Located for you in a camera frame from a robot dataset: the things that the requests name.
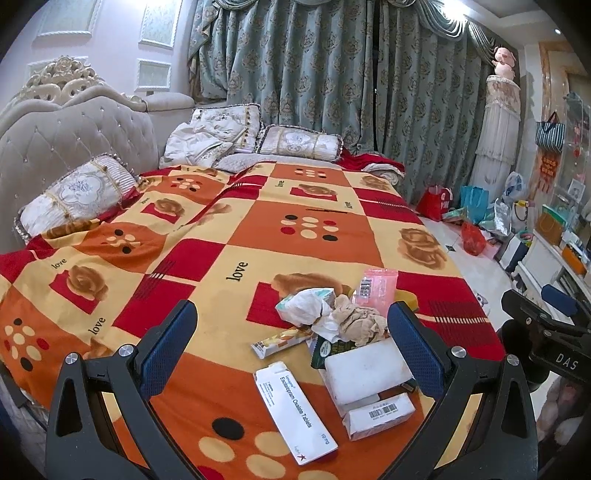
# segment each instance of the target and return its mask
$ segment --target framed picture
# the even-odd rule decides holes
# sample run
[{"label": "framed picture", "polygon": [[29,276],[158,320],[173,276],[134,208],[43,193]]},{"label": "framed picture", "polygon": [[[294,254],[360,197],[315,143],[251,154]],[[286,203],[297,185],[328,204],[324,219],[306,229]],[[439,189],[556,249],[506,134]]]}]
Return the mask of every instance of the framed picture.
[{"label": "framed picture", "polygon": [[585,184],[579,182],[578,180],[572,179],[569,185],[569,195],[580,203],[583,200],[583,193],[585,191]]},{"label": "framed picture", "polygon": [[37,37],[92,36],[100,3],[101,0],[52,0],[45,5]]},{"label": "framed picture", "polygon": [[172,50],[180,10],[181,0],[148,0],[139,43]]},{"label": "framed picture", "polygon": [[165,61],[138,59],[135,91],[170,90],[171,64]]}]

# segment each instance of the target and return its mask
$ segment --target bedspread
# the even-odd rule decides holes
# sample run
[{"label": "bedspread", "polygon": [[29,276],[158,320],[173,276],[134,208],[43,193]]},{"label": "bedspread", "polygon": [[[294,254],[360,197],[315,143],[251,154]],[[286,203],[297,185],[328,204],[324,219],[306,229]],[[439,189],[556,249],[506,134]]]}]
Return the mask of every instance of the bedspread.
[{"label": "bedspread", "polygon": [[[19,385],[49,406],[67,353],[89,358],[137,343],[190,299],[196,333],[151,402],[209,480],[377,478],[422,422],[426,399],[411,396],[417,412],[404,424],[350,442],[305,344],[264,361],[250,347],[289,327],[274,308],[280,296],[319,278],[336,290],[355,288],[369,266],[399,270],[398,288],[417,295],[418,316],[448,345],[503,356],[446,251],[386,181],[259,163],[235,177],[185,166],[147,173],[100,219],[52,229],[2,255],[2,357]],[[279,360],[339,444],[305,467],[296,465],[252,377]],[[106,400],[129,457],[143,463],[114,399]]]}]

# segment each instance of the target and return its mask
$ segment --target pink wall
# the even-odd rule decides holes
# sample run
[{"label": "pink wall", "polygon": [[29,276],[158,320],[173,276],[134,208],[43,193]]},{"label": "pink wall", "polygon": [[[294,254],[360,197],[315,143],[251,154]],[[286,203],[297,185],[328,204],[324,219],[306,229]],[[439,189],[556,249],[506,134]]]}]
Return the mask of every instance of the pink wall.
[{"label": "pink wall", "polygon": [[174,50],[139,45],[145,0],[102,0],[92,37],[53,35],[36,38],[44,9],[41,8],[12,44],[0,63],[0,110],[23,86],[27,64],[60,55],[88,57],[97,74],[119,92],[133,93],[137,59],[172,64],[172,92],[189,92],[187,49],[191,29],[190,11],[196,0],[183,0]]}]

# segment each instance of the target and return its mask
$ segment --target pillow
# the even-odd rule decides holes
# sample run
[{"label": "pillow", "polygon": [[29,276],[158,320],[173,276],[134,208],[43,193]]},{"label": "pillow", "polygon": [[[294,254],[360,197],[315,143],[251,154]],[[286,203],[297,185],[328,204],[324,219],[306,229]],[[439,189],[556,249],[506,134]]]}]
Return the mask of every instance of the pillow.
[{"label": "pillow", "polygon": [[311,158],[301,157],[285,157],[282,155],[261,155],[260,153],[234,153],[221,158],[212,166],[216,170],[223,170],[230,173],[240,173],[262,161],[272,161],[296,165],[310,165],[313,167],[341,170],[339,165],[322,160],[313,160]]},{"label": "pillow", "polygon": [[195,122],[212,122],[231,118],[246,127],[246,131],[235,143],[234,152],[253,153],[256,139],[261,130],[261,106],[258,103],[244,103],[214,108],[196,108],[193,111],[191,124]]},{"label": "pillow", "polygon": [[160,168],[176,165],[211,167],[213,162],[233,150],[246,127],[231,118],[196,120],[180,124],[166,141]]},{"label": "pillow", "polygon": [[342,150],[343,139],[340,135],[327,135],[302,127],[269,125],[259,140],[257,153],[332,162],[340,158]]},{"label": "pillow", "polygon": [[15,228],[28,242],[64,223],[96,218],[134,187],[136,178],[116,155],[100,155],[66,174],[25,205],[15,218]]}]

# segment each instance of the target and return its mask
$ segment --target barcode label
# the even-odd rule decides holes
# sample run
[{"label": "barcode label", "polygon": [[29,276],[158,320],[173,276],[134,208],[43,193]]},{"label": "barcode label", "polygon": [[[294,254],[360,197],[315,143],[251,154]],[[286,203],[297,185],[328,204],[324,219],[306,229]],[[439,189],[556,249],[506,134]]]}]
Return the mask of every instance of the barcode label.
[{"label": "barcode label", "polygon": [[390,411],[396,411],[396,410],[398,410],[396,405],[391,403],[390,405],[386,405],[385,407],[378,408],[377,410],[372,410],[371,412],[369,412],[369,416],[372,419],[377,419],[378,417],[381,417],[382,415],[386,415]]},{"label": "barcode label", "polygon": [[359,296],[360,297],[369,297],[370,292],[371,292],[371,278],[364,278],[361,281],[361,285],[359,286]]}]

